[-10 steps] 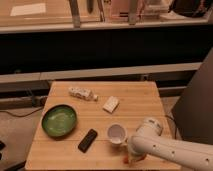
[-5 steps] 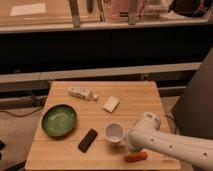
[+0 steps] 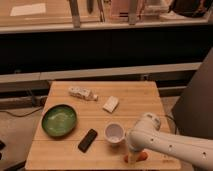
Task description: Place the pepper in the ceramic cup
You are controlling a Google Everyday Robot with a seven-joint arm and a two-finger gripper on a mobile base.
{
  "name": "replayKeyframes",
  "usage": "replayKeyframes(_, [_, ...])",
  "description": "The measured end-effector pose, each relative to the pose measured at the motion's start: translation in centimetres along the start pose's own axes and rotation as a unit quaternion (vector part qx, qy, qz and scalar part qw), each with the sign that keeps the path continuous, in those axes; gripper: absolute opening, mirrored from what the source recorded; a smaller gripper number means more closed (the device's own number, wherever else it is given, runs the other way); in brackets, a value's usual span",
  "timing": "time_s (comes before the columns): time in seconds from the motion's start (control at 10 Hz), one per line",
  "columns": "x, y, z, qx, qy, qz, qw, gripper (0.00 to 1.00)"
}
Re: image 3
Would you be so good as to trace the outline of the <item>dark robot base panel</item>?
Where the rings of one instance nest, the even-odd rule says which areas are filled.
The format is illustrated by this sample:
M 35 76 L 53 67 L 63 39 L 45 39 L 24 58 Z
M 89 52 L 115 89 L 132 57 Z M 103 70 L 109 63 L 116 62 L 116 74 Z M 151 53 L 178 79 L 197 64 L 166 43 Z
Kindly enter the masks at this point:
M 182 135 L 213 140 L 213 47 L 172 108 Z

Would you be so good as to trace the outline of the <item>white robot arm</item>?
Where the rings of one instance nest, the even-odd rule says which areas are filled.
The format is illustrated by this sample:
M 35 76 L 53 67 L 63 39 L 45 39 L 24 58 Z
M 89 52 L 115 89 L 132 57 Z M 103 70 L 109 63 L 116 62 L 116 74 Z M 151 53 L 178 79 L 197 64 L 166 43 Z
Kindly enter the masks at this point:
M 160 126 L 156 114 L 144 113 L 126 133 L 129 151 L 150 149 L 213 171 L 213 140 L 161 132 Z

